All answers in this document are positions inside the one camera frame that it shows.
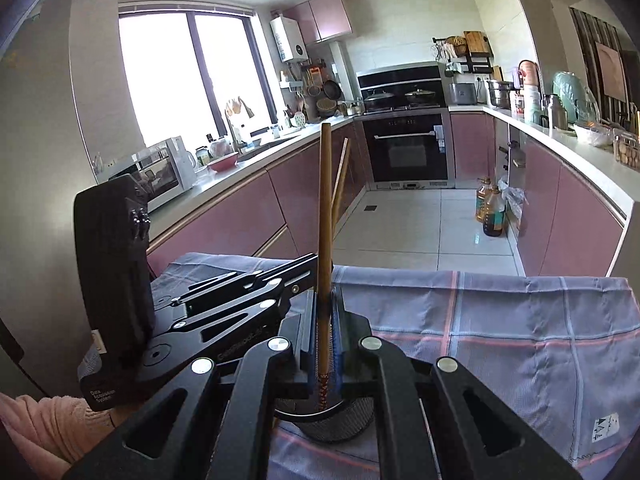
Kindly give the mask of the left hand pink sleeve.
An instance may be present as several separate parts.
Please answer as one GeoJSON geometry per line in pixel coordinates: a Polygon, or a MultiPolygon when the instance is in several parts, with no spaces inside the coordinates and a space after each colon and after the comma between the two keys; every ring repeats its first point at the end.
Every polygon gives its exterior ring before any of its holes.
{"type": "Polygon", "coordinates": [[[132,413],[97,412],[86,400],[1,396],[1,477],[61,479],[132,413]]]}

